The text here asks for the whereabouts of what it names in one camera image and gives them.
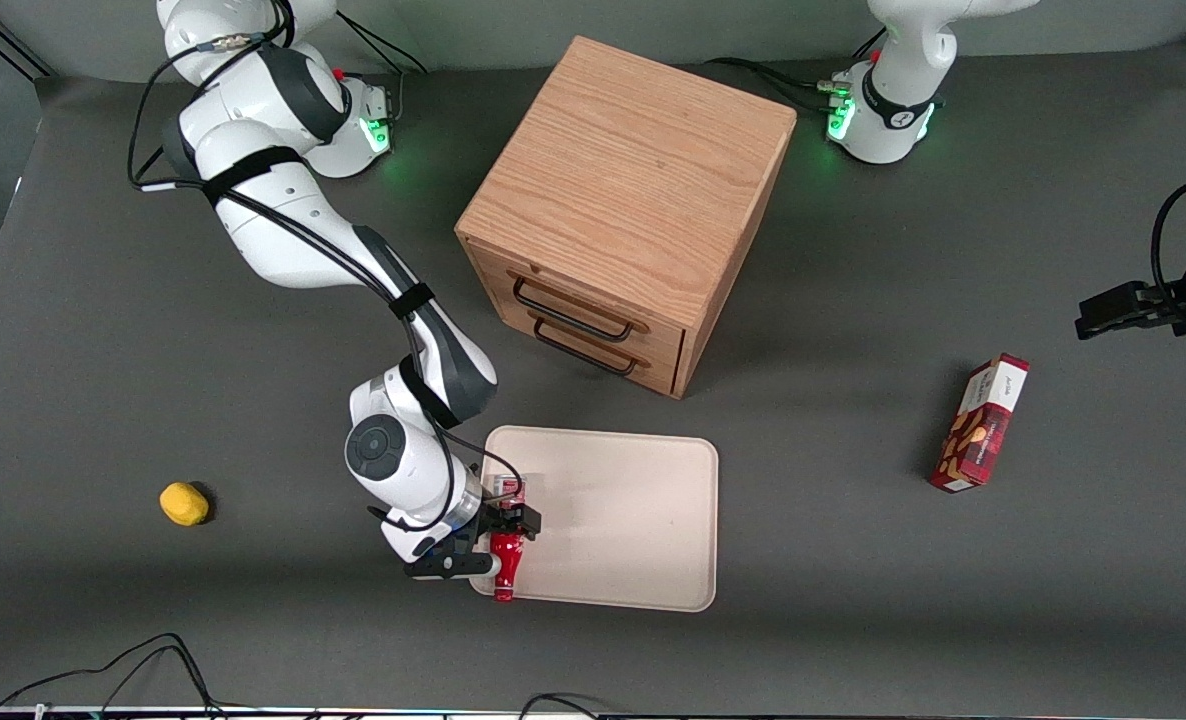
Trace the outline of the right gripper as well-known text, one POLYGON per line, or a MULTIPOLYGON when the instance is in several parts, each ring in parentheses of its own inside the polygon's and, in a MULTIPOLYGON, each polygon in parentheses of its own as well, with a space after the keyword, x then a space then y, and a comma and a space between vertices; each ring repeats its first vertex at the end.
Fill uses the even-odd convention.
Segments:
POLYGON ((479 539, 489 533, 512 533, 534 541, 542 533, 542 515, 533 506, 510 506, 509 520, 505 516, 500 509, 452 510, 425 529, 425 523, 412 523, 404 512, 389 510, 381 512, 381 524, 404 568, 498 568, 500 560, 492 552, 479 550, 479 539))

